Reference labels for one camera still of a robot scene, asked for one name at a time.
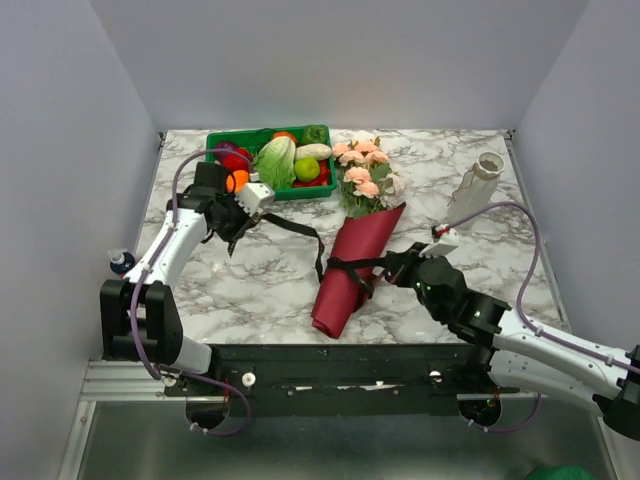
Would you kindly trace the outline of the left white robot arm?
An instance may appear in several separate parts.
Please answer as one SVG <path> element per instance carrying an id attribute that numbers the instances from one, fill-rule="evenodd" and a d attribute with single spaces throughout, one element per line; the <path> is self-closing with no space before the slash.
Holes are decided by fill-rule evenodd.
<path id="1" fill-rule="evenodd" d="M 104 282 L 100 313 L 106 358 L 145 360 L 155 378 L 161 368 L 188 372 L 188 384 L 201 395 L 220 387 L 215 349 L 184 334 L 172 288 L 198 245 L 217 236 L 232 252 L 275 198 L 269 186 L 253 180 L 234 193 L 227 186 L 232 179 L 219 164 L 198 163 L 193 183 L 172 191 L 161 230 L 142 259 L 123 278 Z"/>

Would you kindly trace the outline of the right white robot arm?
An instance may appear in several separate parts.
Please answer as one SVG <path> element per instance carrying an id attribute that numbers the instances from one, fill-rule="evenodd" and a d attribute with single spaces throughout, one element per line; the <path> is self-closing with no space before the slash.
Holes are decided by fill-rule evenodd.
<path id="1" fill-rule="evenodd" d="M 629 439 L 639 437 L 639 350 L 587 341 L 526 317 L 508 304 L 467 287 L 464 275 L 432 246 L 420 243 L 384 257 L 387 278 L 412 289 L 432 319 L 480 347 L 460 367 L 469 390 L 489 385 L 562 398 L 601 416 Z"/>

